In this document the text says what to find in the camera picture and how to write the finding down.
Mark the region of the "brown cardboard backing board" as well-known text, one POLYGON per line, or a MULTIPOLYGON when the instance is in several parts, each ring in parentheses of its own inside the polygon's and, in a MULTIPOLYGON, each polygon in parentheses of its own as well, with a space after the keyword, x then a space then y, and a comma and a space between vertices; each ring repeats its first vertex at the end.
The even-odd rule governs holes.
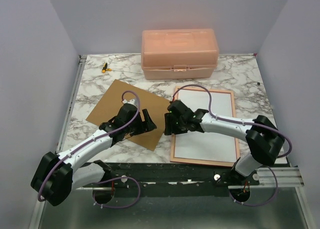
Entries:
POLYGON ((150 151, 154 151, 165 130, 164 114, 167 112, 167 108, 170 104, 170 101, 166 98, 116 79, 107 89, 86 120, 99 126, 101 123, 116 116, 123 105, 122 94, 125 91, 133 91, 138 95, 140 99, 140 109, 147 109, 151 120, 157 126, 157 129, 133 136, 129 140, 150 151))

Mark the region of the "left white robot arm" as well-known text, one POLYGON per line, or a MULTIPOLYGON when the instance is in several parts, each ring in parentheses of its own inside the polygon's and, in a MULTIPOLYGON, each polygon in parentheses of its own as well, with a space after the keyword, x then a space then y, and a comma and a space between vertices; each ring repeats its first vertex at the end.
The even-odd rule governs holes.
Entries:
POLYGON ((109 149, 125 136, 137 136, 157 129, 148 110, 124 103, 118 114, 100 124, 98 129, 80 144, 60 154, 47 152, 40 160, 31 180, 40 202, 52 206, 61 204, 72 191, 75 172, 103 150, 109 149))

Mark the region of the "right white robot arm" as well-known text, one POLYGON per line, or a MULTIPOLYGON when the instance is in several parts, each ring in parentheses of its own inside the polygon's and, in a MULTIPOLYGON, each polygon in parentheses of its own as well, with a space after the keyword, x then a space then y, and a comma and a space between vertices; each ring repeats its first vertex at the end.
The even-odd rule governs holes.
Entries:
POLYGON ((273 166, 285 143, 285 137, 265 116, 255 119, 221 117, 210 109, 192 111, 181 100, 171 101, 164 114, 166 136, 187 132, 218 133, 244 141, 249 152, 233 164, 226 179, 236 185, 262 166, 273 166))

